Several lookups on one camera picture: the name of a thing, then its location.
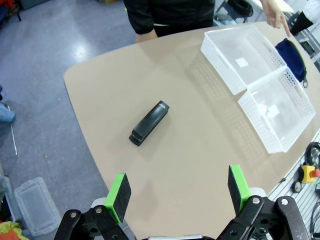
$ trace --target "red button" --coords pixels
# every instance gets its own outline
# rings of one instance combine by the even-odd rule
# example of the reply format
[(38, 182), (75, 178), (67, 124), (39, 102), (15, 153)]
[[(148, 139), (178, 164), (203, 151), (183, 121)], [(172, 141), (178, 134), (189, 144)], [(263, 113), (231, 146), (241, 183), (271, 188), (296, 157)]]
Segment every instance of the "red button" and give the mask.
[(320, 177), (320, 170), (319, 170), (319, 169), (316, 169), (316, 170), (311, 171), (311, 172), (310, 172), (310, 177), (311, 177), (311, 178)]

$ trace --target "screw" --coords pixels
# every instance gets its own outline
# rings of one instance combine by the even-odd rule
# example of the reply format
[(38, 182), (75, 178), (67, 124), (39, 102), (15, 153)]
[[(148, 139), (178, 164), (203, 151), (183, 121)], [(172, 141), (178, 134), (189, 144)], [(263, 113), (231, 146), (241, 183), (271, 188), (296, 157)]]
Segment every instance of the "screw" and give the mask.
[(235, 230), (231, 230), (230, 234), (231, 234), (232, 236), (236, 236), (238, 233), (237, 233), (237, 231), (235, 231)]
[(289, 203), (288, 200), (285, 199), (285, 198), (283, 198), (283, 199), (281, 200), (281, 204), (282, 204), (282, 205), (287, 205), (288, 203)]
[(254, 204), (258, 204), (258, 203), (260, 203), (260, 199), (257, 198), (257, 197), (254, 197), (254, 198), (252, 199), (252, 202), (253, 202)]
[(98, 208), (95, 210), (95, 212), (96, 212), (97, 214), (101, 213), (101, 212), (102, 212), (101, 207), (98, 207)]
[(77, 213), (75, 211), (73, 211), (71, 214), (70, 214), (70, 217), (74, 218), (75, 216), (77, 216)]

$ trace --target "beige tabletop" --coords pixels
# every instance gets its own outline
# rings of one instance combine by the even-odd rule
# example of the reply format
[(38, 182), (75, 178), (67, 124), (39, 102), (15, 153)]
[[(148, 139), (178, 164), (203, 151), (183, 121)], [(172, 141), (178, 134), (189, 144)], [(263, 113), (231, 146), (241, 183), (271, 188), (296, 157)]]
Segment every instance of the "beige tabletop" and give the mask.
[[(274, 45), (286, 37), (283, 29), (255, 24)], [(240, 164), (250, 187), (269, 192), (320, 127), (317, 114), (289, 152), (268, 154), (238, 105), (242, 93), (233, 96), (200, 52), (204, 32), (212, 29), (127, 46), (75, 65), (64, 76), (106, 185), (127, 173), (132, 195), (125, 219), (138, 239), (198, 233), (216, 238), (235, 215), (228, 165)], [(290, 40), (304, 58), (306, 91), (320, 112), (320, 74)], [(137, 147), (128, 137), (159, 100), (169, 112)]]

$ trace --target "yellow cloth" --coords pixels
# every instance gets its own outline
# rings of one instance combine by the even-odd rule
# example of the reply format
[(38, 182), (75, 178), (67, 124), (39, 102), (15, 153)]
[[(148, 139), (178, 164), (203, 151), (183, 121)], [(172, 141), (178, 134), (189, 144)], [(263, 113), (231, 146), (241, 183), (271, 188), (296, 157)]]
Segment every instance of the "yellow cloth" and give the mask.
[(19, 223), (12, 221), (4, 221), (0, 223), (0, 234), (7, 234), (13, 230), (20, 240), (29, 240), (25, 236), (22, 236), (22, 230)]

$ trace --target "black bag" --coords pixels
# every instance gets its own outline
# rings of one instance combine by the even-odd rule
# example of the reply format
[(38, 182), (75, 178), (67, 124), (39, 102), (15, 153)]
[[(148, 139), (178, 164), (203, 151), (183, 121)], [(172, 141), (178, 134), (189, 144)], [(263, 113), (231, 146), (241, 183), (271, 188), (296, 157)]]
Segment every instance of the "black bag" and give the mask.
[(246, 0), (229, 0), (228, 4), (237, 14), (240, 14), (244, 18), (251, 17), (254, 14), (254, 9)]

